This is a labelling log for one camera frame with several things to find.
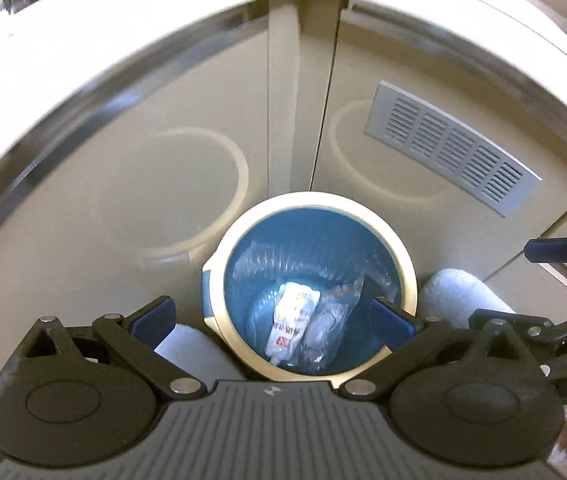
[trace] trash can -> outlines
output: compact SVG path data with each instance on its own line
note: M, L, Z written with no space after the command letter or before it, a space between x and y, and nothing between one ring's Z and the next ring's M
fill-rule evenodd
M271 363L266 354L276 302L290 282L320 291L322 298L330 291L356 291L338 347L320 371L303 372L303 345L283 364ZM409 254L377 214L328 193L290 193L254 206L231 225L203 266L206 324L241 361L274 381L329 380L339 387L389 355L370 326L369 306L377 296L415 313L417 279Z

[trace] plastic bag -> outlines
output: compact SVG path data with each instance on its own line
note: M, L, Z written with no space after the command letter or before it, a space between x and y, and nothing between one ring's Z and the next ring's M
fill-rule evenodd
M319 278L326 282L343 283L357 276L362 261L358 255L344 258L339 248L328 241L315 239L317 247L308 243L263 244L252 242L234 263L232 278L236 282L290 279L292 276Z
M301 342L298 366L301 373L317 375L339 352L343 326L361 299L363 275L354 283L339 285L321 295Z
M310 316L317 307L320 293L308 285L288 282L279 288L281 298L274 308L265 354L271 364L288 361L303 338Z

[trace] white towel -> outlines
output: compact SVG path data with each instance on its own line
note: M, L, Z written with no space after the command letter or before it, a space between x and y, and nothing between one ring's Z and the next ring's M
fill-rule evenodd
M156 353L208 386L217 380L242 381L232 358L195 328L177 325L156 347Z
M437 272L419 292L417 316L438 316L456 328L468 328L468 317L478 308L515 312L472 274L445 269Z

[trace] metal vent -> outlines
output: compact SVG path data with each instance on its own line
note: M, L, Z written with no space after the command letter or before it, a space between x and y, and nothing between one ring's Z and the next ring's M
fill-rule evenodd
M415 126L418 114L418 107L411 105L401 97L397 98L390 112L390 119L388 119L385 130L386 135L396 142L406 142L410 131Z
M502 216L515 211L541 181L480 133L385 81L377 87L365 131Z

